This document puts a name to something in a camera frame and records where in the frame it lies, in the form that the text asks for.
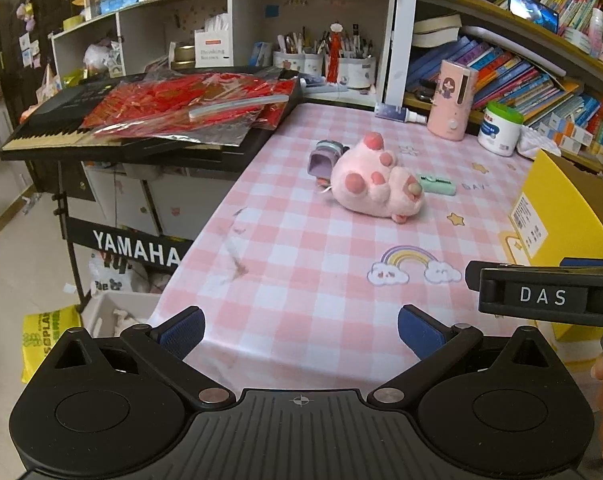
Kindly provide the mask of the mint green stapler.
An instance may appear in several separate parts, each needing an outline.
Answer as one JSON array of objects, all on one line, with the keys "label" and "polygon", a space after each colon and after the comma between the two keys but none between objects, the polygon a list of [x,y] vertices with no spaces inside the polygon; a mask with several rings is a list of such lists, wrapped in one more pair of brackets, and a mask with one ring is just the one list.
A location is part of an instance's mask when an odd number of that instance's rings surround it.
[{"label": "mint green stapler", "polygon": [[419,174],[417,180],[422,186],[424,193],[443,196],[454,196],[457,194],[457,187],[449,179],[429,176],[428,174]]}]

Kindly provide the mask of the pink plush toy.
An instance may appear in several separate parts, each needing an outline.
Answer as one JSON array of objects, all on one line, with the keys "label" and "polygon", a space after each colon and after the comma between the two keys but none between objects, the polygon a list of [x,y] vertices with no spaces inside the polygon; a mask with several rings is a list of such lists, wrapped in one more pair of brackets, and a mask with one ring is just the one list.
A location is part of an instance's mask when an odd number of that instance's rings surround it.
[{"label": "pink plush toy", "polygon": [[424,204],[419,179],[385,146],[381,133],[369,132],[341,155],[332,169],[330,187],[344,208],[402,224]]}]

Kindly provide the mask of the yellow cardboard box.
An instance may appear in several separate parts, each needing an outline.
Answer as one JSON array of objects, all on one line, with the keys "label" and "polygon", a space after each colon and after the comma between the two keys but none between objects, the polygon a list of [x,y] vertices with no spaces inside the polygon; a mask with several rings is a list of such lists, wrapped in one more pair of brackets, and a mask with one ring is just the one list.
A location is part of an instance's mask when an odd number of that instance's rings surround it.
[{"label": "yellow cardboard box", "polygon": [[510,220],[533,266],[603,259],[603,179],[541,151]]}]

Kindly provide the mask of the yellow plastic bag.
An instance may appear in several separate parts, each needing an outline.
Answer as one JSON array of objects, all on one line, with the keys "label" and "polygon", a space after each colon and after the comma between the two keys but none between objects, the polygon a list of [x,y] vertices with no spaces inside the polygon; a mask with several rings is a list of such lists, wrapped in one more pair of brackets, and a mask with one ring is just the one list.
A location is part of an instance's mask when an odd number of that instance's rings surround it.
[{"label": "yellow plastic bag", "polygon": [[66,330],[81,326],[82,319],[76,306],[26,315],[22,327],[22,383],[27,384],[32,379]]}]

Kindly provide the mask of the pink checkered tablecloth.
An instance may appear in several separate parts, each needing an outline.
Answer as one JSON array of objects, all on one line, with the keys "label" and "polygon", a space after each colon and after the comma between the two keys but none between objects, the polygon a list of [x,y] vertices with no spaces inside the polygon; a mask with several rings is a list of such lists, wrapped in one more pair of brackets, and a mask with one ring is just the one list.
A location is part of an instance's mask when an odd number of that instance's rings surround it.
[{"label": "pink checkered tablecloth", "polygon": [[[428,195],[404,224],[339,206],[309,176],[309,154],[321,140],[353,145],[371,131],[415,174],[447,178],[457,192]],[[481,313],[464,270],[507,259],[503,237],[529,168],[473,138],[450,142],[362,110],[300,105],[210,217],[151,321],[201,308],[205,337],[188,361],[236,391],[386,382],[415,360],[397,330],[405,304],[509,335],[517,321]]]}]

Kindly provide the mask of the white quilted pouch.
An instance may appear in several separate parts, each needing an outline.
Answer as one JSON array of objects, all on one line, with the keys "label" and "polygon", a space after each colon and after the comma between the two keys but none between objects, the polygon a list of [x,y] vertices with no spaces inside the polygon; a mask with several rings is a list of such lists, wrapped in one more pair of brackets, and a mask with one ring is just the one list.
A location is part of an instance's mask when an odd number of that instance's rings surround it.
[{"label": "white quilted pouch", "polygon": [[516,151],[521,156],[535,160],[540,151],[545,151],[555,156],[562,156],[557,144],[533,128],[521,125]]}]

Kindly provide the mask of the row of books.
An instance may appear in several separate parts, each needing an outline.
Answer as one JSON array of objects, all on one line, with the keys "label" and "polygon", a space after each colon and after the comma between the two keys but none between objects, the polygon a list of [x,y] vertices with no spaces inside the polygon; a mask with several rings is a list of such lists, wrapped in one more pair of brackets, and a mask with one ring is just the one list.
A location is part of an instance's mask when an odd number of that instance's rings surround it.
[{"label": "row of books", "polygon": [[558,122],[571,122],[594,134],[603,150],[603,96],[595,96],[577,80],[552,73],[530,54],[509,50],[473,36],[425,49],[411,62],[405,92],[412,99],[433,102],[441,66],[448,62],[474,70],[472,113],[487,110],[491,102],[510,107],[530,128],[546,132]]}]

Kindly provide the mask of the white jar green lid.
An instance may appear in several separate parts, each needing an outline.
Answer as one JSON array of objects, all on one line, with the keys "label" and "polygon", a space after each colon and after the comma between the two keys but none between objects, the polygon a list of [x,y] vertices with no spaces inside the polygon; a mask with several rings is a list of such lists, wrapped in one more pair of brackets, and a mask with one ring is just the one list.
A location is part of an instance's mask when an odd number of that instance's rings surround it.
[{"label": "white jar green lid", "polygon": [[490,101],[481,122],[478,143],[490,153],[510,157],[513,155],[524,116],[513,107]]}]

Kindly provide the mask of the pink humidifier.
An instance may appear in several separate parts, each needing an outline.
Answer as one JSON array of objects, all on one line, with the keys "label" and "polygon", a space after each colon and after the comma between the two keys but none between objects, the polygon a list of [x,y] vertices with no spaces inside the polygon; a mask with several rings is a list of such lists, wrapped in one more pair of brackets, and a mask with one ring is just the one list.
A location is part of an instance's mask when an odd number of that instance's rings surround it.
[{"label": "pink humidifier", "polygon": [[443,61],[426,127],[434,136],[462,141],[471,113],[478,72],[474,68]]}]

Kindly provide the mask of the blue spray bottle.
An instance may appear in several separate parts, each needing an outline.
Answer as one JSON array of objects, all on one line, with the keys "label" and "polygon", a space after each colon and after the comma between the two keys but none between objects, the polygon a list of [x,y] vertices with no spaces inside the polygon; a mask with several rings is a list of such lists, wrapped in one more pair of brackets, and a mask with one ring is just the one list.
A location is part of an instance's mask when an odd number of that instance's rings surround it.
[{"label": "blue spray bottle", "polygon": [[388,105],[385,103],[377,103],[375,105],[374,114],[377,118],[391,120],[392,122],[413,122],[413,124],[427,124],[427,117],[417,114],[408,108],[402,106]]}]

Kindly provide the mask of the black Yamaha keyboard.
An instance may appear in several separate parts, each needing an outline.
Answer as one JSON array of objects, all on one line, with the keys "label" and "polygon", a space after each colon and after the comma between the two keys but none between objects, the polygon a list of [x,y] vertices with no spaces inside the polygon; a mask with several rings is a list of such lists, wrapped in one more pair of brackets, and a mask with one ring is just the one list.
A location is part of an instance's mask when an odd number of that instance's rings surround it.
[{"label": "black Yamaha keyboard", "polygon": [[0,156],[241,172],[301,97],[300,77],[274,67],[82,82],[39,105]]}]

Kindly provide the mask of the red decorations plastic bag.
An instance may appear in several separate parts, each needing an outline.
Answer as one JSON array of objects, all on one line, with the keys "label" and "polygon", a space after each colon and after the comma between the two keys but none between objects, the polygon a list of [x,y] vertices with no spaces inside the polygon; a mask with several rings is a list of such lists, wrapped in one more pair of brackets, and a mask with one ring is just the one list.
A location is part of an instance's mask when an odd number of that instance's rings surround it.
[{"label": "red decorations plastic bag", "polygon": [[253,128],[277,129],[297,90],[296,75],[273,67],[254,74],[159,70],[117,84],[81,127],[106,141],[238,146]]}]

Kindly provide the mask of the white pen holder cup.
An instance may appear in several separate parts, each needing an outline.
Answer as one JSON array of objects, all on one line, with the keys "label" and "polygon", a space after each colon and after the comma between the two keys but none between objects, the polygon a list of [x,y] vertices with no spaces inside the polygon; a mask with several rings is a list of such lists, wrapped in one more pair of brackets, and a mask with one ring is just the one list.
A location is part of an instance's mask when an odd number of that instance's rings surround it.
[{"label": "white pen holder cup", "polygon": [[346,87],[352,90],[369,89],[375,84],[376,58],[339,58],[337,79],[331,82],[326,79],[329,86]]}]

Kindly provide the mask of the white shelf unit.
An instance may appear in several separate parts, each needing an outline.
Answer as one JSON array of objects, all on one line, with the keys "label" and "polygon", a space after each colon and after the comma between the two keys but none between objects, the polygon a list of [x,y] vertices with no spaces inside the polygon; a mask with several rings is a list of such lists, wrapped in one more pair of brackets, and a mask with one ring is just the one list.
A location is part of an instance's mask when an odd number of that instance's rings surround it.
[{"label": "white shelf unit", "polygon": [[197,68],[277,63],[322,74],[323,41],[344,28],[343,58],[376,58],[375,84],[337,86],[320,100],[371,107],[399,105],[405,93],[415,0],[145,0],[53,35],[54,66],[70,76],[100,41],[114,50],[116,75],[167,61]]}]

